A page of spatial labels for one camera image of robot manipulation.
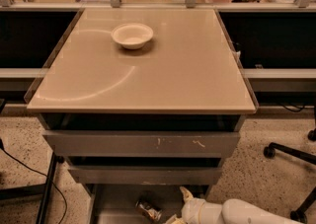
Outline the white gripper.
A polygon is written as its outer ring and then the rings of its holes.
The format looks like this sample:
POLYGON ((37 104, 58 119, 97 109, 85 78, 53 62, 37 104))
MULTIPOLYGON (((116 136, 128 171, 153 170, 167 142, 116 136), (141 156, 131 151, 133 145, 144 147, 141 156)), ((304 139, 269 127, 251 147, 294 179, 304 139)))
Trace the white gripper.
POLYGON ((185 187, 180 187, 180 191, 185 202, 182 208, 182 218, 184 220, 174 214, 164 224, 225 224, 221 214, 221 204, 194 198, 185 187))

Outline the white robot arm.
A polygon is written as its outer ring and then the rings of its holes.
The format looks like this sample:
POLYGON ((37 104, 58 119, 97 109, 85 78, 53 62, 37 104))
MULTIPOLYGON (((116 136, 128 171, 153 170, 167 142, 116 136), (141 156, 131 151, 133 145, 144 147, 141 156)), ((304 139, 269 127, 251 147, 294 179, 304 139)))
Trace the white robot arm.
POLYGON ((217 204, 194 197, 185 187, 180 191, 185 203, 181 216, 174 214, 164 224, 301 224, 240 199, 217 204))

